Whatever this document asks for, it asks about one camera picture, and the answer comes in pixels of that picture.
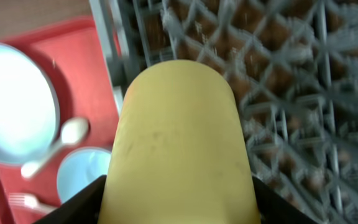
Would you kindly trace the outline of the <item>yellow plastic cup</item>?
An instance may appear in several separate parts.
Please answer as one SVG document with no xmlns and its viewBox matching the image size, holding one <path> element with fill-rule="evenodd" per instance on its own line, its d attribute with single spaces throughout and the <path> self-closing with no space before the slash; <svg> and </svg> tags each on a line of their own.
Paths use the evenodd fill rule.
<svg viewBox="0 0 358 224">
<path fill-rule="evenodd" d="M 212 68 L 171 60 L 124 98 L 100 223 L 259 223 L 233 92 Z"/>
</svg>

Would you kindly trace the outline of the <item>light blue bowl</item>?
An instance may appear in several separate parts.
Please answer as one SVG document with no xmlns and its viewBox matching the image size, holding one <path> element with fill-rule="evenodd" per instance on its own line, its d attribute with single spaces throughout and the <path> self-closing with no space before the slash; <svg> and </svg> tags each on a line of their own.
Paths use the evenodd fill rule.
<svg viewBox="0 0 358 224">
<path fill-rule="evenodd" d="M 78 192 L 109 169 L 111 151 L 102 147 L 82 147 L 69 153 L 57 173 L 57 192 L 61 203 L 69 201 Z"/>
</svg>

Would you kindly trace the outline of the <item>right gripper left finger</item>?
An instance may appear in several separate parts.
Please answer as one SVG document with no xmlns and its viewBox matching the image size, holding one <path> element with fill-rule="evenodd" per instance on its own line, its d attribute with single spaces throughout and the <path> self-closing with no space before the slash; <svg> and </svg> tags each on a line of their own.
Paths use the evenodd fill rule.
<svg viewBox="0 0 358 224">
<path fill-rule="evenodd" d="M 97 224 L 105 182 L 106 175 L 98 177 L 35 224 Z"/>
</svg>

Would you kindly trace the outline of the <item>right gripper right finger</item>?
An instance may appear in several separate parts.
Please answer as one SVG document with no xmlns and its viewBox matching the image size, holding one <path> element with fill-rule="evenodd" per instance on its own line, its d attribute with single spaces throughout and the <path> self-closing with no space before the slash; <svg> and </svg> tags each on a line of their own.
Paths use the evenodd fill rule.
<svg viewBox="0 0 358 224">
<path fill-rule="evenodd" d="M 252 181 L 262 224 L 316 224 L 260 179 L 252 177 Z"/>
</svg>

